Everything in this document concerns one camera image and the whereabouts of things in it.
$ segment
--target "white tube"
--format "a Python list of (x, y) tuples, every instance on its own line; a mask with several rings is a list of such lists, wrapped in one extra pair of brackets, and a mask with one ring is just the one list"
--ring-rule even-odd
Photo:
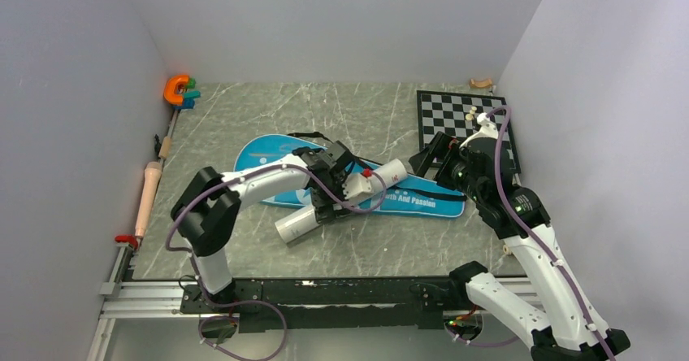
[[(407, 177), (407, 171), (405, 165), (399, 159), (393, 159), (383, 166), (375, 169), (375, 173), (378, 174), (383, 181), (385, 181), (385, 186), (388, 188), (393, 187), (395, 184), (403, 181)], [(370, 176), (368, 178), (372, 191), (370, 194), (361, 194), (356, 198), (349, 201), (352, 204), (358, 204), (364, 202), (367, 199), (373, 197), (374, 195), (383, 191), (383, 186), (380, 181), (375, 176)], [(291, 215), (284, 217), (275, 222), (275, 228), (277, 228), (280, 237), (285, 243), (289, 243), (298, 237), (308, 233), (314, 228), (317, 228), (319, 224), (316, 222), (315, 208), (312, 205), (307, 205), (301, 208), (299, 211), (293, 212)]]

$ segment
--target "cable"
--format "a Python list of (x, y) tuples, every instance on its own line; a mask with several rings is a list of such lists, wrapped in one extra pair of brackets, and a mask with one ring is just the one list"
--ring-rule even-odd
[(477, 306), (476, 304), (474, 304), (474, 306), (471, 308), (471, 311), (469, 311), (468, 314), (466, 314), (466, 315), (459, 315), (457, 318), (455, 318), (455, 320), (467, 320), (467, 319), (469, 319), (469, 318), (476, 312), (476, 310), (478, 310), (478, 309), (479, 309), (479, 306)]
[(519, 337), (515, 336), (515, 337), (511, 337), (510, 339), (507, 339), (507, 340), (504, 340), (501, 342), (496, 342), (496, 343), (473, 343), (471, 340), (466, 340), (466, 339), (460, 337), (459, 334), (453, 333), (452, 330), (450, 330), (447, 325), (445, 325), (445, 332), (447, 334), (449, 334), (450, 337), (452, 337), (453, 341), (459, 340), (459, 341), (464, 342), (464, 344), (467, 346), (483, 347), (486, 349), (511, 345), (511, 344), (513, 344), (519, 340)]
[[(348, 202), (340, 200), (330, 189), (327, 188), (327, 186), (316, 175), (314, 175), (314, 173), (310, 172), (308, 169), (306, 169), (304, 167), (297, 166), (294, 164), (276, 164), (276, 165), (267, 166), (267, 167), (255, 170), (253, 172), (248, 172), (243, 176), (238, 176), (236, 178), (233, 178), (229, 181), (223, 182), (223, 183), (218, 184), (216, 186), (213, 186), (212, 188), (209, 188), (206, 191), (204, 191), (203, 193), (196, 196), (195, 199), (192, 200), (186, 207), (184, 207), (182, 212), (180, 212), (178, 214), (178, 216), (175, 218), (175, 221), (174, 221), (174, 223), (170, 229), (170, 232), (167, 233), (167, 237), (165, 238), (166, 250), (173, 251), (173, 252), (174, 251), (183, 251), (183, 252), (186, 252), (186, 253), (193, 255), (192, 249), (190, 249), (188, 247), (170, 246), (170, 243), (172, 241), (172, 237), (175, 235), (175, 232), (177, 231), (178, 227), (182, 223), (182, 220), (184, 219), (184, 217), (186, 217), (186, 215), (199, 202), (201, 202), (202, 200), (209, 197), (212, 193), (217, 192), (218, 190), (224, 189), (226, 187), (230, 187), (233, 185), (238, 185), (240, 183), (243, 183), (244, 181), (246, 181), (246, 179), (253, 178), (255, 176), (260, 176), (262, 174), (265, 174), (267, 172), (271, 172), (273, 170), (287, 169), (287, 168), (296, 169), (299, 172), (303, 172), (304, 174), (306, 174), (309, 178), (311, 178), (313, 181), (315, 181), (316, 184), (318, 186), (320, 186), (321, 189), (323, 189), (323, 191), (328, 195), (328, 197), (330, 197), (334, 202), (340, 204), (343, 208), (348, 209), (354, 213), (369, 213), (369, 212), (374, 211), (375, 209), (378, 209), (383, 204), (383, 201), (385, 200), (385, 194), (388, 191), (388, 187), (385, 185), (385, 180), (383, 179), (383, 177), (379, 176), (375, 172), (372, 172), (373, 176), (378, 178), (378, 180), (380, 181), (380, 184), (383, 186), (383, 192), (380, 195), (378, 202), (374, 206), (372, 206), (369, 209), (361, 209), (361, 208), (357, 208), (357, 207), (352, 206)], [(273, 353), (271, 353), (270, 355), (268, 355), (267, 357), (264, 357), (262, 359), (247, 359), (247, 358), (242, 357), (238, 354), (234, 354), (227, 349), (224, 349), (222, 347), (218, 347), (217, 344), (214, 344), (214, 343), (210, 342), (208, 339), (206, 339), (205, 337), (203, 337), (203, 326), (205, 324), (207, 324), (208, 322), (210, 322), (212, 320), (230, 320), (232, 322), (236, 322), (236, 320), (234, 318), (232, 318), (231, 316), (218, 315), (218, 316), (211, 316), (210, 318), (204, 319), (199, 324), (199, 328), (198, 328), (198, 335), (201, 338), (201, 343), (206, 343), (208, 346), (211, 346), (213, 349), (219, 350), (221, 353), (223, 353), (225, 355), (229, 355), (230, 357), (233, 357), (234, 359), (238, 359), (240, 361), (268, 361), (270, 359), (273, 359), (277, 354), (279, 354), (280, 351), (282, 351), (282, 349), (287, 344), (287, 321), (285, 320), (282, 312), (277, 307), (270, 304), (269, 302), (264, 302), (262, 300), (245, 300), (245, 301), (240, 301), (240, 302), (230, 302), (228, 304), (219, 304), (217, 302), (214, 302), (213, 300), (210, 299), (210, 295), (208, 294), (208, 290), (203, 285), (203, 279), (201, 278), (201, 274), (198, 270), (198, 266), (196, 265), (196, 260), (193, 259), (193, 257), (190, 257), (190, 261), (192, 264), (192, 269), (194, 270), (194, 273), (196, 274), (195, 278), (198, 282), (199, 288), (201, 289), (201, 292), (203, 293), (203, 297), (206, 300), (206, 304), (208, 304), (211, 307), (216, 307), (216, 308), (227, 308), (227, 307), (234, 308), (234, 307), (238, 307), (238, 306), (252, 305), (252, 304), (265, 306), (265, 307), (272, 309), (278, 315), (278, 317), (280, 318), (280, 320), (282, 322), (282, 327), (283, 327), (282, 341), (280, 341), (278, 348)]]
[(183, 210), (182, 212), (175, 218), (175, 223), (172, 225), (172, 228), (170, 229), (170, 232), (167, 234), (167, 238), (165, 239), (165, 248), (168, 251), (183, 251), (185, 253), (191, 253), (192, 250), (188, 247), (173, 247), (170, 246), (170, 242), (172, 240), (172, 237), (175, 235), (175, 231), (178, 229), (180, 224), (182, 223), (182, 220), (186, 215), (202, 200), (210, 196), (211, 194), (217, 192), (218, 190), (221, 190), (226, 187), (230, 187), (233, 185), (237, 185), (241, 183), (242, 181), (245, 181), (249, 178), (253, 178), (255, 176), (260, 176), (262, 174), (265, 174), (267, 172), (271, 172), (273, 170), (278, 170), (278, 169), (287, 169), (287, 168), (292, 168), (295, 170), (298, 170), (300, 172), (303, 172), (309, 178), (314, 180), (318, 186), (323, 189), (323, 191), (330, 197), (335, 203), (340, 204), (341, 207), (344, 209), (350, 210), (354, 213), (359, 213), (359, 214), (366, 214), (366, 213), (371, 213), (372, 211), (378, 209), (381, 205), (383, 205), (383, 201), (385, 201), (385, 194), (388, 192), (388, 187), (385, 185), (385, 180), (383, 177), (379, 176), (378, 174), (375, 173), (375, 171), (372, 172), (373, 176), (378, 178), (378, 181), (380, 181), (380, 184), (383, 186), (383, 192), (380, 194), (380, 198), (378, 199), (378, 202), (372, 206), (371, 208), (368, 209), (361, 209), (356, 206), (352, 206), (346, 201), (340, 200), (330, 189), (327, 188), (327, 186), (313, 173), (310, 172), (308, 169), (302, 167), (302, 166), (297, 166), (296, 164), (273, 164), (271, 166), (266, 166), (264, 168), (254, 170), (253, 172), (248, 172), (244, 174), (243, 176), (238, 176), (236, 178), (233, 178), (231, 180), (228, 180), (226, 182), (223, 182), (221, 184), (217, 184), (216, 186), (213, 186), (212, 188), (209, 188), (205, 192), (199, 194), (194, 200), (192, 200)]
[[(445, 327), (447, 327), (451, 332), (459, 334), (459, 337), (462, 339), (474, 341), (483, 333), (483, 315), (478, 314), (474, 316), (473, 321), (450, 320), (449, 322), (445, 322)], [(465, 338), (467, 333), (471, 333), (471, 337)]]
[(440, 291), (442, 291), (442, 292), (448, 292), (448, 291), (449, 291), (449, 289), (445, 289), (445, 288), (442, 288), (442, 287), (440, 287), (440, 286), (438, 286), (438, 285), (430, 284), (430, 283), (427, 283), (427, 282), (414, 282), (412, 285), (409, 286), (409, 291), (410, 291), (412, 294), (421, 294), (421, 292), (414, 292), (413, 290), (411, 290), (412, 287), (414, 287), (414, 286), (421, 286), (421, 285), (423, 285), (423, 286), (429, 286), (429, 287), (431, 287), (431, 288), (438, 289), (438, 290), (440, 290)]
[(192, 276), (191, 274), (185, 274), (185, 275), (183, 275), (182, 277), (180, 277), (180, 278), (177, 279), (177, 285), (179, 285), (180, 288), (181, 288), (184, 292), (187, 291), (187, 289), (184, 287), (184, 285), (182, 285), (182, 280), (185, 279), (185, 278), (189, 278), (191, 281), (196, 282), (197, 285), (198, 285), (198, 281), (196, 281), (196, 277)]
[[(554, 263), (558, 260), (558, 257), (555, 255), (555, 253), (550, 250), (550, 247), (548, 247), (547, 244), (538, 236), (536, 233), (534, 233), (531, 228), (524, 223), (522, 219), (519, 218), (519, 215), (517, 215), (517, 212), (514, 211), (511, 205), (509, 205), (509, 200), (507, 199), (507, 194), (505, 194), (505, 188), (502, 186), (501, 182), (501, 177), (500, 177), (500, 154), (501, 154), (501, 148), (502, 148), (502, 138), (505, 135), (505, 131), (507, 130), (507, 124), (509, 122), (510, 117), (512, 117), (512, 108), (508, 107), (507, 105), (503, 107), (497, 107), (495, 109), (492, 109), (486, 114), (486, 117), (491, 118), (493, 115), (495, 115), (498, 111), (504, 111), (505, 112), (505, 121), (503, 121), (502, 126), (500, 126), (500, 131), (498, 131), (497, 135), (497, 144), (496, 144), (496, 149), (495, 149), (495, 166), (494, 166), (494, 172), (495, 172), (495, 178), (496, 178), (496, 185), (497, 185), (497, 193), (500, 195), (500, 200), (502, 201), (502, 205), (505, 207), (507, 210), (507, 213), (509, 213), (510, 217), (519, 224), (519, 227), (521, 227), (526, 234), (529, 237), (532, 237), (536, 244), (540, 246), (543, 251), (545, 251), (545, 254), (550, 258), (551, 263)], [(586, 307), (586, 303), (583, 301), (583, 295), (581, 291), (579, 291), (579, 288), (577, 285), (574, 283), (574, 279), (572, 276), (567, 272), (567, 270), (562, 267), (562, 266), (556, 266), (559, 270), (562, 276), (565, 278), (565, 281), (567, 284), (570, 286), (570, 289), (572, 289), (572, 293), (574, 294), (574, 297), (577, 299), (577, 303), (579, 305), (579, 308), (582, 311), (583, 318), (586, 320), (587, 325), (593, 324), (593, 318), (591, 318), (591, 314), (588, 312), (588, 308)], [(608, 346), (608, 342), (605, 341), (603, 338), (603, 335), (600, 334), (600, 332), (597, 329), (591, 330), (593, 333), (593, 336), (596, 337), (596, 340), (598, 343), (600, 343), (600, 346), (603, 348), (603, 351), (605, 354), (608, 356), (608, 359), (610, 361), (615, 361), (615, 354), (610, 350), (610, 346)]]

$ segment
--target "black strap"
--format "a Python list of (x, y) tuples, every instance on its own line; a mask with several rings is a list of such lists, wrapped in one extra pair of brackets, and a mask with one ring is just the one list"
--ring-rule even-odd
[(311, 137), (313, 139), (323, 139), (327, 140), (330, 143), (332, 143), (332, 140), (328, 139), (325, 135), (323, 135), (321, 132), (292, 132), (288, 133), (287, 136), (291, 137)]
[[(318, 131), (316, 131), (316, 132), (292, 132), (292, 133), (288, 133), (287, 136), (291, 136), (291, 137), (311, 137), (311, 138), (317, 138), (317, 139), (327, 140), (327, 141), (329, 141), (330, 143), (333, 142), (332, 140), (330, 140), (329, 138), (327, 138), (325, 135), (323, 135), (321, 132), (318, 132)], [(359, 165), (359, 167), (364, 168), (364, 169), (370, 168), (370, 167), (369, 167), (367, 164), (365, 164), (364, 162), (373, 163), (373, 164), (375, 164), (375, 165), (377, 165), (377, 166), (381, 166), (381, 164), (382, 164), (382, 163), (378, 163), (378, 162), (376, 162), (376, 161), (374, 161), (374, 160), (370, 160), (370, 159), (358, 157), (358, 156), (356, 156), (356, 155), (354, 155), (353, 161), (354, 161), (357, 165)], [(408, 190), (408, 191), (410, 191), (410, 192), (414, 192), (414, 193), (419, 194), (419, 195), (421, 195), (421, 196), (423, 196), (423, 197), (434, 198), (435, 200), (450, 201), (450, 202), (464, 202), (464, 201), (466, 201), (466, 196), (465, 196), (465, 195), (457, 196), (457, 195), (454, 195), (454, 194), (427, 192), (426, 190), (420, 190), (420, 189), (403, 189), (403, 190)]]
[(457, 196), (454, 194), (427, 192), (426, 190), (420, 190), (420, 189), (401, 188), (401, 190), (408, 190), (410, 192), (414, 192), (414, 193), (421, 195), (421, 196), (424, 196), (424, 197), (434, 198), (435, 200), (453, 201), (453, 202), (464, 202), (464, 201), (466, 201), (466, 196), (464, 194), (461, 196)]

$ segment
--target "black base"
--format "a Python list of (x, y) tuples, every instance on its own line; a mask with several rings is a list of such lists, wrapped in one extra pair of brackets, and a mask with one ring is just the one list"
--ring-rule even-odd
[[(613, 354), (618, 355), (630, 348), (629, 337), (624, 331), (611, 328), (606, 333), (608, 337), (605, 338), (605, 342)], [(561, 348), (554, 342), (548, 343), (548, 341), (541, 341), (533, 346), (531, 357), (534, 361), (605, 361), (608, 359), (600, 343), (593, 347), (582, 346), (580, 351), (575, 351)]]
[[(341, 278), (313, 280), (235, 279), (240, 300), (263, 300), (277, 306), (289, 328), (352, 328), (413, 326), (443, 328), (443, 311), (468, 310), (470, 303), (449, 298), (448, 277)], [(180, 312), (183, 314), (227, 313), (208, 307), (196, 285), (188, 285)], [(395, 304), (394, 307), (347, 307), (348, 304)], [(323, 308), (304, 306), (319, 305)], [(278, 316), (260, 306), (241, 306), (241, 331), (262, 333), (282, 328)]]

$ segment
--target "chessboard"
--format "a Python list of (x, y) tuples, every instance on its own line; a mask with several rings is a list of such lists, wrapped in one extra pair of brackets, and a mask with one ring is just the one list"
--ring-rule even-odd
[[(465, 119), (465, 114), (471, 112), (471, 107), (476, 107), (475, 115), (479, 115), (506, 104), (503, 97), (425, 90), (417, 91), (416, 97), (418, 102), (418, 146), (420, 150), (431, 142), (437, 132), (445, 132), (456, 137), (459, 141), (464, 141), (476, 133), (478, 131), (476, 120)], [(493, 116), (493, 121), (496, 122), (498, 129), (504, 120), (505, 117), (502, 114)], [(507, 126), (502, 145), (507, 149), (516, 173), (521, 172), (517, 147), (514, 144), (512, 124)]]

